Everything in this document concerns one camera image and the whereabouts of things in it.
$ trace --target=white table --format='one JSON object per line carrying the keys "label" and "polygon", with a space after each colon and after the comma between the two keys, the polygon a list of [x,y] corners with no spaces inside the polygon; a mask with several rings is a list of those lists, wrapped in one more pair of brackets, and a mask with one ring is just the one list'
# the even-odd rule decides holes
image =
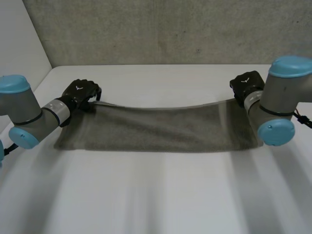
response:
{"label": "white table", "polygon": [[[35,91],[41,106],[75,79],[102,99],[136,107],[197,105],[233,97],[229,81],[268,65],[64,66]],[[312,108],[299,111],[312,117]],[[55,130],[3,163],[2,234],[307,234],[312,223],[312,131],[292,142],[213,154],[57,151]],[[1,134],[5,147],[11,142]]]}

